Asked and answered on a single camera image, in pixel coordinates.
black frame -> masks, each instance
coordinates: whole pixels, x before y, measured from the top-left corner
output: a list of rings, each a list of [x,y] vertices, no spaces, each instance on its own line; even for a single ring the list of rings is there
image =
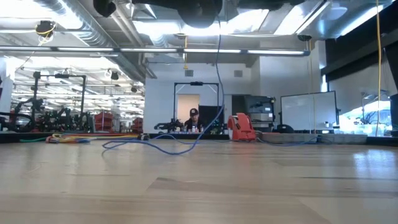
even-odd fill
[[[56,74],[56,75],[41,75],[40,72],[34,72],[33,77],[35,78],[35,85],[34,85],[34,92],[33,92],[33,100],[35,101],[37,98],[37,90],[39,87],[39,79],[41,77],[55,77],[55,78],[69,78],[72,77],[80,77],[83,79],[83,86],[81,92],[81,105],[80,105],[80,120],[79,120],[79,127],[83,127],[83,108],[85,104],[85,91],[86,91],[86,75],[64,75],[64,74]],[[35,110],[32,110],[32,119],[35,119]]]
[[[296,95],[281,96],[281,97],[280,97],[280,124],[283,124],[283,120],[282,120],[282,114],[283,114],[283,111],[282,111],[282,97],[288,97],[288,96],[303,96],[303,95],[309,95],[309,94],[322,94],[322,93],[331,93],[331,92],[334,92],[334,93],[335,93],[336,122],[337,122],[337,125],[339,125],[339,124],[340,124],[340,121],[339,121],[339,119],[338,119],[339,112],[338,112],[338,109],[337,109],[337,98],[336,98],[336,91],[335,91],[335,90],[333,90],[333,91],[326,91],[326,92],[304,93],[304,94],[296,94]]]
[[[174,103],[173,103],[173,119],[175,120],[175,87],[177,85],[190,85],[190,86],[203,86],[203,85],[216,85],[217,86],[217,108],[220,107],[220,84],[219,83],[202,83],[202,82],[189,82],[189,83],[174,83]]]

ceiling light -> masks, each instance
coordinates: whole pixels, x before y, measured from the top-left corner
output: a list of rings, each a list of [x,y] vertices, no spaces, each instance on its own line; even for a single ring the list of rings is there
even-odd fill
[[[13,93],[13,96],[33,96],[33,93]],[[38,93],[37,96],[40,97],[81,97],[81,94],[57,94],[57,93]],[[99,94],[99,95],[92,95],[92,94],[85,94],[85,98],[91,98],[91,99],[101,99],[101,100],[108,100],[105,98],[110,98],[110,95],[106,94]],[[114,98],[142,98],[141,95],[112,95]]]
[[[72,82],[70,82],[68,80],[64,80],[62,78],[59,78],[59,80],[60,80],[61,83],[65,83],[65,84],[69,84],[69,85],[72,84]]]
[[[384,6],[379,6],[379,12],[383,10]],[[346,35],[358,26],[360,26],[362,23],[368,21],[370,18],[375,16],[377,14],[377,7],[373,7],[366,11],[362,16],[358,17],[354,22],[350,23],[347,27],[341,31],[341,35]]]
[[[248,54],[262,54],[262,55],[304,55],[305,52],[301,50],[248,50]]]
[[[287,14],[285,19],[279,25],[278,29],[274,32],[274,35],[292,35],[299,29],[303,24],[304,12],[298,5]]]
[[[188,25],[185,25],[182,29],[182,33],[190,36],[211,36],[211,35],[220,35],[220,34],[228,34],[229,29],[226,28],[227,23],[221,22],[221,29],[220,25],[217,23],[213,23],[211,26],[201,29],[201,28],[194,28]]]
[[[134,21],[138,33],[150,37],[160,37],[164,34],[178,34],[181,32],[178,22],[141,22]]]
[[[16,50],[16,51],[51,51],[50,47],[24,47],[24,46],[0,46],[0,50]]]
[[[101,47],[59,47],[59,51],[76,51],[76,52],[111,52],[112,48]]]
[[[162,49],[162,48],[136,48],[136,49],[120,49],[122,52],[147,52],[147,53],[175,53],[177,49]]]
[[[185,53],[217,53],[218,49],[184,49]],[[220,49],[220,53],[241,53],[241,50]]]
[[[315,11],[315,13],[312,14],[312,16],[309,17],[307,21],[305,21],[304,24],[297,30],[296,34],[303,32],[303,30],[307,28],[329,6],[329,4],[330,4],[329,1],[323,3],[321,8]]]
[[[120,87],[118,84],[87,84],[86,86],[97,86],[97,87]]]

yellow cable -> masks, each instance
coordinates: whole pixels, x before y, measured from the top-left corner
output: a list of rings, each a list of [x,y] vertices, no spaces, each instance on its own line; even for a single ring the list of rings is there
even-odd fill
[[[377,46],[379,51],[379,86],[377,98],[377,124],[376,124],[376,137],[379,129],[380,122],[380,92],[381,92],[381,35],[380,35],[380,15],[379,15],[379,0],[376,0],[376,19],[377,19]]]
[[[37,32],[36,31],[36,34],[49,34],[51,31],[53,31],[55,29],[56,26],[57,26],[57,23],[55,23],[54,26],[51,29],[49,29],[48,31],[45,31],[45,32]]]

duct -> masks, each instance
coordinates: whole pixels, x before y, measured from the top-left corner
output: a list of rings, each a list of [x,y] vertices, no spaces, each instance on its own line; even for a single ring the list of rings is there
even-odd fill
[[[40,6],[49,9],[59,16],[67,13],[74,13],[75,16],[83,22],[82,30],[90,30],[87,33],[76,33],[78,37],[90,47],[117,47],[117,43],[105,32],[105,30],[97,23],[93,16],[80,4],[77,0],[34,0]],[[146,74],[138,69],[138,65],[134,65],[123,54],[116,58],[109,58],[112,62],[119,65],[120,69],[129,75],[133,80],[145,82]]]

orange machine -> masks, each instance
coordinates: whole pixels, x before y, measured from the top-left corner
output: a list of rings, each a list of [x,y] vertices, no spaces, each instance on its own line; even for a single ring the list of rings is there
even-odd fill
[[[256,140],[256,133],[254,132],[250,117],[244,113],[236,113],[236,115],[229,116],[228,118],[228,129],[232,130],[232,140]]]

